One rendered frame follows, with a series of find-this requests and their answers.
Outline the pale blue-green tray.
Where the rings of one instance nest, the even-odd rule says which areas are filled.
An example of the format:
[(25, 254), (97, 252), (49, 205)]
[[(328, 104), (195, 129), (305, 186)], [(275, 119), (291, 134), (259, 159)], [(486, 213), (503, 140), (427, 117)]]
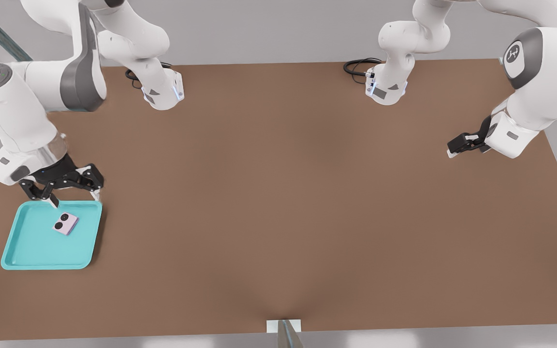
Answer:
[[(99, 201), (60, 201), (55, 209), (46, 201), (20, 205), (1, 258), (6, 270), (76, 270), (90, 264), (103, 205)], [(52, 229), (69, 212), (79, 222), (69, 235)]]

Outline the pale lilac phone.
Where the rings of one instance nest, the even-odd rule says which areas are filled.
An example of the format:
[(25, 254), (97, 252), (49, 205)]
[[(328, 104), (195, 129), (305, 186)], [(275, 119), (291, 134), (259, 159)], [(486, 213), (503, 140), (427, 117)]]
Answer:
[(69, 235), (78, 222), (79, 218), (77, 216), (64, 212), (60, 215), (52, 229), (62, 235)]

